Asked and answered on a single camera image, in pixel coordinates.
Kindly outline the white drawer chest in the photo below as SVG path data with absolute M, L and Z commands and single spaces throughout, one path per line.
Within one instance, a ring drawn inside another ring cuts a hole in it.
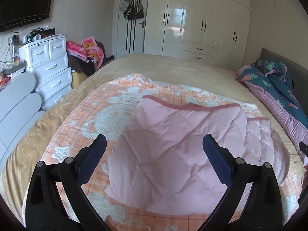
M 65 34 L 28 43 L 19 49 L 19 56 L 27 63 L 26 71 L 35 76 L 34 90 L 41 96 L 41 110 L 49 110 L 71 91 L 73 79 Z

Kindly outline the clutter on drawer chest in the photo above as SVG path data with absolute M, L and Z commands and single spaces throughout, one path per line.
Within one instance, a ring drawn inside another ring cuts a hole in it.
M 22 63 L 24 58 L 21 57 L 19 53 L 16 53 L 21 47 L 39 41 L 43 38 L 50 37 L 55 35 L 55 28 L 50 28 L 48 26 L 35 28 L 30 31 L 29 34 L 23 36 L 23 42 L 20 43 L 19 35 L 13 35 L 8 39 L 8 52 L 10 53 L 11 59 L 5 60 L 3 63 L 3 69 L 1 72 L 5 72 L 5 76 L 8 74 L 14 73 L 11 71 L 12 68 L 18 66 L 19 63 Z

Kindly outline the bags hanging on door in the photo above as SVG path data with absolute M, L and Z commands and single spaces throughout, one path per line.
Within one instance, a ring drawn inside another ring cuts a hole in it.
M 126 20 L 137 20 L 145 17 L 141 0 L 123 0 L 120 2 L 119 11 Z

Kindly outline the blue floral pink quilt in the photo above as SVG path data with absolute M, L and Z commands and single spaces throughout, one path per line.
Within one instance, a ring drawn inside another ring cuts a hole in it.
M 307 116 L 293 94 L 287 66 L 283 62 L 258 59 L 238 69 L 236 74 L 236 80 L 244 83 L 266 105 L 293 144 L 299 150 L 300 142 L 307 145 Z

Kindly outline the white bedroom door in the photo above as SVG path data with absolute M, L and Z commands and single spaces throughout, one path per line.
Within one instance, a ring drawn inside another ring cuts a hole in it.
M 119 58 L 127 54 L 141 54 L 144 52 L 146 17 L 128 20 L 120 6 L 125 0 L 115 0 L 112 29 L 112 54 Z M 148 0 L 134 0 L 141 2 L 144 14 L 147 14 Z

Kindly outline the dark clothes pile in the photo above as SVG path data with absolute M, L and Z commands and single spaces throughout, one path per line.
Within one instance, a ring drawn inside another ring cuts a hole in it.
M 104 48 L 104 45 L 101 42 L 97 42 L 97 45 L 99 46 L 100 49 L 102 49 L 102 51 L 104 53 L 103 63 L 100 66 L 100 68 L 102 68 L 105 65 L 107 65 L 110 61 L 112 61 L 112 59 L 110 59 L 109 57 L 107 58 L 105 56 L 105 54 L 106 54 L 105 48 Z M 75 57 L 75 56 L 72 56 L 72 55 L 68 55 L 68 66 L 72 70 L 74 70 L 76 73 L 78 73 L 78 74 L 84 73 L 87 77 L 92 76 L 96 72 L 94 63 L 92 61 L 85 62 L 82 59 L 79 59 L 78 57 Z

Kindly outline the dark grey headboard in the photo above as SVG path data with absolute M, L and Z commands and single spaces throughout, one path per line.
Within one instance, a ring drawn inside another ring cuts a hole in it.
M 295 84 L 293 94 L 304 111 L 307 111 L 307 69 L 265 48 L 262 48 L 260 58 L 267 61 L 283 62 L 287 66 L 289 74 Z

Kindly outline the black wall television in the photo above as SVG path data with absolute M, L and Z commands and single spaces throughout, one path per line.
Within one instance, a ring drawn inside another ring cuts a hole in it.
M 52 0 L 1 0 L 1 32 L 48 19 Z

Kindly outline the white wardrobe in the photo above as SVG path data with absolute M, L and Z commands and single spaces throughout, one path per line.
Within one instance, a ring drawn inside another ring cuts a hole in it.
M 148 0 L 144 53 L 236 71 L 250 17 L 251 0 Z

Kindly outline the beige bed cover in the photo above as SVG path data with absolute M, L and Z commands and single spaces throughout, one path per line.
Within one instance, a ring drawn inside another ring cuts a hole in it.
M 41 159 L 55 132 L 73 109 L 102 84 L 127 74 L 143 74 L 154 81 L 189 85 L 257 105 L 280 134 L 291 154 L 299 183 L 303 183 L 305 168 L 293 143 L 266 106 L 244 84 L 235 80 L 235 72 L 173 57 L 129 54 L 107 64 L 72 89 L 31 127 L 9 156 L 1 173 L 1 195 L 14 201 L 22 199 L 31 177 L 30 170 Z

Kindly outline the white rounded cabinet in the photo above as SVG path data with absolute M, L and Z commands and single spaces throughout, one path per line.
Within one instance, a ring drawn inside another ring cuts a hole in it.
M 44 114 L 34 92 L 35 76 L 20 73 L 1 87 L 1 169 L 35 122 Z

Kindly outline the pink quilted jacket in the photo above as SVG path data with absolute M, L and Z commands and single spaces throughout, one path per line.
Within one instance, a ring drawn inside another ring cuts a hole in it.
M 175 106 L 144 96 L 116 141 L 106 194 L 132 208 L 162 215 L 210 214 L 224 192 L 203 150 L 203 137 L 248 164 L 269 162 L 278 183 L 290 154 L 267 118 L 248 118 L 240 105 Z

